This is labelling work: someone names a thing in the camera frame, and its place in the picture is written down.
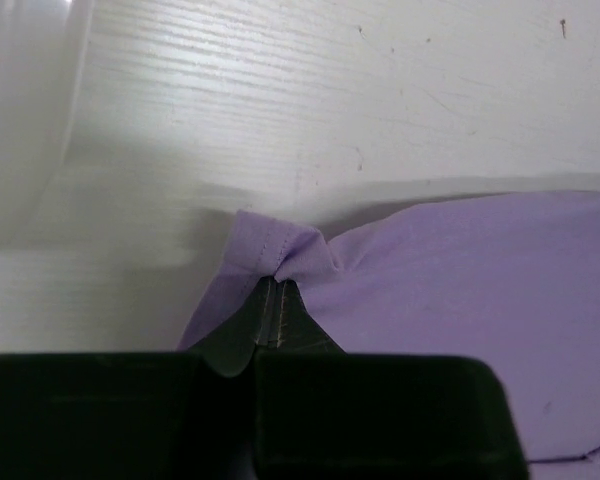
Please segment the purple t shirt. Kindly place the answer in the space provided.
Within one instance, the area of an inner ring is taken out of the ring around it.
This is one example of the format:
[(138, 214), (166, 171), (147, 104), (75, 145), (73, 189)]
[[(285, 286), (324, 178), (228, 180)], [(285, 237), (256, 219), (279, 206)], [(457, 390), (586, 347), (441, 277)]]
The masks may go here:
[(348, 351), (485, 361), (533, 460), (600, 459), (600, 192), (417, 204), (332, 239), (241, 211), (181, 346), (267, 276)]

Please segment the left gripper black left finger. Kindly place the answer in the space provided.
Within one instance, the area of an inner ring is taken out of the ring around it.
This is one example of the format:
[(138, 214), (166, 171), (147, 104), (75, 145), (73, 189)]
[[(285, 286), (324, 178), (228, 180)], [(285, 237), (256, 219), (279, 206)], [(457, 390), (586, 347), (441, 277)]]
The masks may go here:
[(0, 354), (0, 479), (175, 479), (250, 430), (276, 282), (180, 352)]

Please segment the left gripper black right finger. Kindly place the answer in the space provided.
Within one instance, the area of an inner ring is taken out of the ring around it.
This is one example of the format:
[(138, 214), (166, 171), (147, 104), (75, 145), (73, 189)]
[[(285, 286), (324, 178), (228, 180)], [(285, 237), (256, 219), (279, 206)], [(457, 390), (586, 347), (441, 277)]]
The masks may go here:
[(525, 479), (507, 397), (483, 362), (343, 351), (295, 283), (271, 279), (253, 360), (261, 479)]

